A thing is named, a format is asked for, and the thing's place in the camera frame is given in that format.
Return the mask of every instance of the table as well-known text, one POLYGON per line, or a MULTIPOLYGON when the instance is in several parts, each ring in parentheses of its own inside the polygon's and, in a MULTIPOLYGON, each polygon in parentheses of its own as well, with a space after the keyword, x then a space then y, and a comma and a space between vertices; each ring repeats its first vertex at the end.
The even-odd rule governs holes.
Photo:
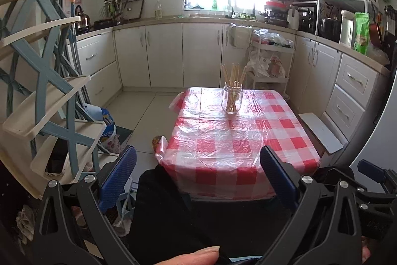
POLYGON ((283 97, 273 90, 244 90, 236 115, 221 107, 222 89, 190 88, 170 109, 179 112, 158 162, 192 198, 254 200, 275 195, 259 162, 269 145, 301 174, 313 174, 320 158, 283 97))

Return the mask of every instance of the fingernail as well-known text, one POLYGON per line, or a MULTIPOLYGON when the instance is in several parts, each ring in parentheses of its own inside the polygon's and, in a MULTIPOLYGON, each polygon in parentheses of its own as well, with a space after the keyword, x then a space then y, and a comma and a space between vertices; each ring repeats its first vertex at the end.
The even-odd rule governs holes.
POLYGON ((214 252, 219 251, 219 248, 220 248, 220 246, 207 247, 207 248, 203 248, 202 250, 198 250, 197 252, 194 252, 193 254, 202 255, 202 254, 214 253, 214 252))

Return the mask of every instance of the metal screw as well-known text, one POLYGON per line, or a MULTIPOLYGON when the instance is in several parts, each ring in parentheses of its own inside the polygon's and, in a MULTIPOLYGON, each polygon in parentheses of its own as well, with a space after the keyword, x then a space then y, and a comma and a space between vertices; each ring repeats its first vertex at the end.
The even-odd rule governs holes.
POLYGON ((91 183, 91 182, 94 181, 94 180, 95 180, 95 176, 92 175, 92 174, 89 174, 89 175, 87 175, 87 176, 84 178, 84 182, 87 182, 87 183, 91 183))
POLYGON ((312 179, 311 176, 304 175, 304 176, 302 177, 302 181, 303 181, 304 183, 306 183, 306 184, 310 184, 310 183, 313 182, 313 179, 312 179))
POLYGON ((56 186, 56 180, 51 180, 51 181, 48 183, 48 186, 49 186, 50 188, 53 188, 54 186, 56 186))
POLYGON ((349 184, 346 181, 340 181, 339 185, 343 188, 343 189, 347 189, 349 187, 349 184))

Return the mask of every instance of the white thermos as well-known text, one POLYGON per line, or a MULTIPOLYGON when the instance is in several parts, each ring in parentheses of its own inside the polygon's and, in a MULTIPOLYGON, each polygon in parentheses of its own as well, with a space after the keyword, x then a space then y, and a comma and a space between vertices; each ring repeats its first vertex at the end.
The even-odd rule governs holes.
POLYGON ((289 28, 292 28, 293 30, 299 29, 299 12, 295 6, 290 8, 288 11, 287 21, 289 28))

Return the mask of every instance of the green bag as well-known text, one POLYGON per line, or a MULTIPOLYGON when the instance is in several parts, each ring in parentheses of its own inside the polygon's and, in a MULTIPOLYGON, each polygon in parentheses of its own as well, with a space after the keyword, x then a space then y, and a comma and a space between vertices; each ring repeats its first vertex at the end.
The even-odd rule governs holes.
POLYGON ((367 53, 370 40, 370 14, 356 13, 356 42, 354 49, 362 54, 367 53))

